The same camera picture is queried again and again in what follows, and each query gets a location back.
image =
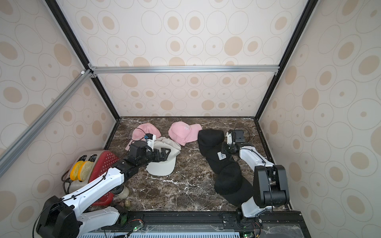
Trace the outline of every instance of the black baseball cap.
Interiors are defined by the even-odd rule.
[[[242,176],[241,167],[237,162],[221,170],[215,182],[215,191],[237,207],[253,196],[253,186]]]
[[[226,158],[222,160],[219,159],[218,153],[221,152],[221,148],[222,143],[214,146],[205,153],[205,157],[207,159],[207,162],[209,163],[210,168],[216,174],[221,173],[222,169],[227,165],[234,163],[234,161],[232,160],[232,155],[226,155]]]
[[[215,129],[205,129],[199,131],[197,142],[199,143],[200,153],[206,156],[208,150],[221,144],[225,140],[224,131]]]

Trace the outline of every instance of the bread slice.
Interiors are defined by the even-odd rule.
[[[78,170],[83,163],[84,163],[83,161],[78,161],[77,163],[75,163],[75,165],[73,166],[73,169],[70,172],[71,180],[75,181],[78,179]]]
[[[85,161],[78,170],[79,181],[85,181],[89,174],[93,171],[94,162]]]

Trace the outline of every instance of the brown marble tabletop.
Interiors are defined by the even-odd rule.
[[[226,133],[230,129],[243,126],[251,133],[250,143],[266,157],[254,121],[250,118],[218,117],[123,117],[114,135],[109,150],[119,158],[126,154],[125,147],[130,141],[132,130],[142,123],[151,123],[162,136],[169,138],[172,123],[183,121],[189,125],[198,123],[203,129],[218,129]],[[244,128],[245,137],[249,135]],[[253,183],[253,172],[243,160],[238,160],[242,175]],[[130,190],[128,200],[131,211],[235,211],[237,207],[228,203],[214,190],[216,174],[200,154],[197,141],[181,147],[176,157],[176,165],[168,176],[153,176],[145,168],[125,182]]]

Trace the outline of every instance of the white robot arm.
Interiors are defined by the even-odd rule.
[[[121,193],[124,190],[123,183],[135,175],[140,167],[150,162],[167,160],[171,150],[153,149],[155,139],[155,135],[146,134],[146,141],[132,143],[127,156],[114,163],[102,176],[62,198],[49,198],[38,220],[37,233],[42,238],[74,238],[118,222],[124,225],[126,221],[121,221],[120,216],[126,215],[127,211],[119,205],[93,212],[84,211],[109,191]]]
[[[290,197],[284,167],[268,161],[253,145],[245,142],[243,130],[229,130],[226,136],[222,153],[239,156],[254,172],[253,196],[242,204],[243,215],[256,217],[273,206],[287,204]]]

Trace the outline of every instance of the baseball cap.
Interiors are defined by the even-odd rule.
[[[126,146],[126,150],[129,150],[129,149],[130,149],[130,144],[131,144],[133,141],[137,141],[137,140],[142,139],[147,133],[151,133],[151,134],[155,135],[156,138],[162,136],[162,135],[160,134],[159,130],[158,130],[154,125],[152,125],[151,123],[143,123],[143,124],[140,124],[137,128],[138,128],[138,129],[135,129],[135,130],[132,132],[132,137],[131,137],[130,142],[129,142],[128,145]]]
[[[180,154],[181,147],[171,139],[160,137],[154,142],[154,149],[161,151],[161,148],[171,149],[166,161],[151,162],[147,165],[147,172],[155,176],[167,176],[174,170],[176,156]]]
[[[215,182],[215,191],[237,207],[253,196],[253,186],[242,176],[237,162],[222,169]]]
[[[185,122],[178,121],[171,125],[168,134],[173,141],[184,146],[185,143],[197,141],[200,130],[202,130],[200,124],[193,124],[189,126]]]
[[[228,166],[231,163],[234,163],[234,161],[231,158],[232,155],[226,155],[226,158],[220,159],[221,148],[222,148],[222,143],[211,148],[205,154],[205,157],[207,159],[207,162],[210,168],[216,174],[220,174],[224,167]]]
[[[225,140],[225,135],[222,130],[205,129],[199,131],[198,140],[200,153],[206,156],[206,153],[211,148],[221,144]]]

